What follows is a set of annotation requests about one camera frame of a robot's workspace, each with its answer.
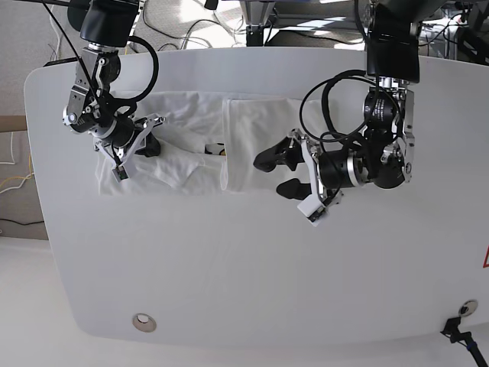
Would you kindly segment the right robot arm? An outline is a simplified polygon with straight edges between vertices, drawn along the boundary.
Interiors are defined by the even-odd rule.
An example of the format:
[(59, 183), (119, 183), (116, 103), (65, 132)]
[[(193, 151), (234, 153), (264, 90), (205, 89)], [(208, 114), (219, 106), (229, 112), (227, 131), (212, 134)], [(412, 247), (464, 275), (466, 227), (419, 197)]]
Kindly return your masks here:
[[(115, 180), (121, 182), (136, 172), (133, 157), (160, 155), (160, 142), (152, 131), (164, 117), (135, 118), (137, 104), (154, 88), (159, 61), (154, 48), (133, 34), (140, 12), (138, 1), (91, 1), (80, 37), (87, 46), (77, 54), (76, 78), (63, 110), (63, 124), (77, 134), (93, 137), (94, 149), (111, 164)], [(134, 42), (144, 46), (152, 59), (152, 74), (146, 88), (131, 98), (111, 94), (111, 84), (121, 71), (120, 48)]]

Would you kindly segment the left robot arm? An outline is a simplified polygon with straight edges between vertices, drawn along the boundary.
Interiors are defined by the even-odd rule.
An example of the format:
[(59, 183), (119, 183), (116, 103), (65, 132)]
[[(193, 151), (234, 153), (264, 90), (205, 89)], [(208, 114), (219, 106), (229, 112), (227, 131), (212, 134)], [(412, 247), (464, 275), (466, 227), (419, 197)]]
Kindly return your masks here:
[[(360, 3), (355, 2), (354, 20), (365, 43), (366, 68), (346, 70), (319, 83), (325, 132), (314, 135), (300, 118), (300, 128), (254, 159), (254, 167), (265, 173), (280, 165), (292, 171), (299, 164), (307, 166), (309, 183), (293, 178), (276, 191), (298, 200), (299, 211), (314, 226), (340, 202), (344, 189), (374, 184), (389, 190), (410, 182), (415, 137), (414, 95), (409, 87), (420, 79), (422, 22), (443, 5), (442, 1), (371, 1), (364, 23)], [(336, 129), (329, 105), (330, 92), (343, 80), (369, 85), (363, 121), (349, 133)]]

